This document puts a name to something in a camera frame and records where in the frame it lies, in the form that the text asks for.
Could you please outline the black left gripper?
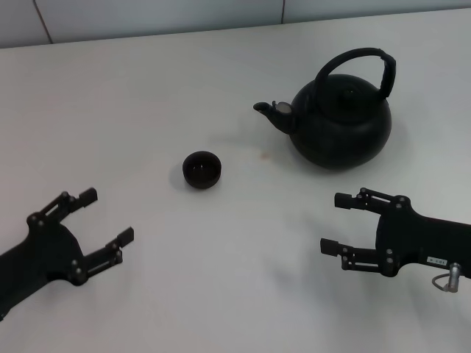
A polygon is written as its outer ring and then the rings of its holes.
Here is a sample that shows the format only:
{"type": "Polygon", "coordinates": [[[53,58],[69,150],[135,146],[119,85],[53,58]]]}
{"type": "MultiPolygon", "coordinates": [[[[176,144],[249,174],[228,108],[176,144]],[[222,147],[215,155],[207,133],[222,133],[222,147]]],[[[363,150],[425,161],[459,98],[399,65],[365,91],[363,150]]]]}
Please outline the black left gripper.
{"type": "Polygon", "coordinates": [[[129,227],[103,248],[84,256],[75,236],[60,222],[98,200],[95,188],[78,196],[63,191],[26,223],[29,234],[1,255],[1,319],[17,304],[55,280],[85,284],[123,262],[122,249],[134,241],[129,227]]]}

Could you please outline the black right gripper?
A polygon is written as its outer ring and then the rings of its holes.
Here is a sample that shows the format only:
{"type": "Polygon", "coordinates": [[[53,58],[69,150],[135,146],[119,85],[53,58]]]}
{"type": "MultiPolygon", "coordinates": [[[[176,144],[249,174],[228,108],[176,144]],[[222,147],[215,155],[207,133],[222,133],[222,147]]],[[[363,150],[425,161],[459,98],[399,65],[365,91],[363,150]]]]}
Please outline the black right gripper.
{"type": "Polygon", "coordinates": [[[334,206],[366,210],[380,216],[374,249],[363,249],[322,238],[322,254],[340,257],[344,271],[381,273],[394,277],[408,264],[449,269],[457,263],[470,278],[470,225],[418,214],[408,197],[360,188],[355,195],[336,193],[334,206]]]}

